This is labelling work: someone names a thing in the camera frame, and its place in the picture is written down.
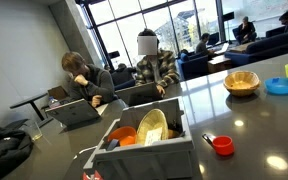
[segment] laptop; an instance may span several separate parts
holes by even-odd
[[[45,112],[66,126],[97,119],[100,114],[85,99],[73,101]]]
[[[223,54],[223,53],[225,53],[227,51],[229,45],[230,45],[229,43],[224,43],[222,49],[219,50],[219,51],[215,51],[214,53],[215,54]]]
[[[163,99],[154,82],[115,91],[116,95],[129,106],[150,103]]]

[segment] plaid shirt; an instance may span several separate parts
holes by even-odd
[[[161,85],[162,87],[167,87],[169,84],[178,83],[179,74],[176,70],[173,52],[161,50],[158,52],[157,58],[157,65],[162,78],[162,80],[157,82],[157,84]],[[154,82],[153,66],[146,56],[137,63],[136,71],[136,86]]]

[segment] wall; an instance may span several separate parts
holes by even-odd
[[[29,104],[9,107],[54,86],[66,87],[60,61],[67,51],[46,5],[0,0],[0,125],[20,118],[38,119]],[[35,102],[41,107],[47,97]]]
[[[60,1],[50,9],[69,49],[79,52],[88,63],[103,68],[75,1]]]
[[[278,19],[288,10],[288,0],[222,0],[222,6],[224,14],[234,11],[235,19],[228,23],[230,39],[235,40],[232,29],[242,23],[244,16],[254,21],[258,37],[265,37],[267,30],[281,27]],[[227,22],[224,25],[227,34]]]

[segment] wicker bowl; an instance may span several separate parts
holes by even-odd
[[[237,71],[226,76],[224,87],[234,96],[251,95],[258,87],[261,81],[258,76],[249,71]]]
[[[161,140],[168,139],[168,125],[163,111],[152,109],[144,116],[137,129],[136,144],[144,146],[147,132],[158,128],[162,128]]]

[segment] table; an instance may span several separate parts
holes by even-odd
[[[262,82],[285,76],[287,63],[288,54],[178,84],[174,96],[182,96],[203,179],[288,179],[288,95],[268,94],[262,84],[252,96],[236,98],[223,86],[237,70],[253,71]],[[122,109],[123,103],[114,101],[102,120],[72,131],[51,121],[31,156],[5,179],[63,179],[75,154],[97,145]],[[204,133],[232,137],[234,155],[216,155]]]
[[[208,70],[210,73],[216,73],[232,68],[231,59],[224,55],[216,56],[213,60],[208,61]]]
[[[49,119],[45,119],[43,117],[43,115],[41,114],[41,112],[39,111],[39,109],[36,107],[34,101],[37,100],[37,99],[40,99],[44,96],[46,96],[48,93],[45,92],[45,93],[42,93],[42,94],[38,94],[36,96],[33,96],[31,98],[28,98],[28,99],[24,99],[23,101],[21,102],[18,102],[12,106],[10,106],[11,109],[14,109],[14,108],[17,108],[17,107],[20,107],[20,106],[23,106],[23,105],[26,105],[26,104],[31,104],[31,106],[33,107],[34,111],[36,112],[36,114],[38,115],[38,117],[40,118],[41,121],[44,121],[42,123],[40,123],[39,125],[40,126],[43,126],[45,123],[49,122],[52,118],[49,118]]]
[[[247,46],[249,46],[250,44],[252,44],[253,42],[249,42],[249,43],[246,43],[246,44],[242,44],[242,45],[239,45],[239,46],[236,46],[236,47],[233,47],[231,48],[229,51],[230,52],[235,52],[235,53],[244,53]]]

